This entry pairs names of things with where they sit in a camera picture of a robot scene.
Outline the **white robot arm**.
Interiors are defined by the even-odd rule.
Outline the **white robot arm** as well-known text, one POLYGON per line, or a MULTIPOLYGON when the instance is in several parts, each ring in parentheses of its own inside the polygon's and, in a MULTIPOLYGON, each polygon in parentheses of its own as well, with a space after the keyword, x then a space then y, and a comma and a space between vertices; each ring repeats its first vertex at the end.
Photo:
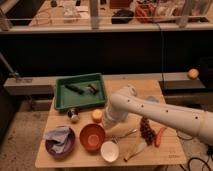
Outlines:
POLYGON ((129 113, 144 116, 213 146, 212 112, 143 100, 137 97, 132 85, 127 85, 110 95, 102 124, 105 129, 111 129, 129 113))

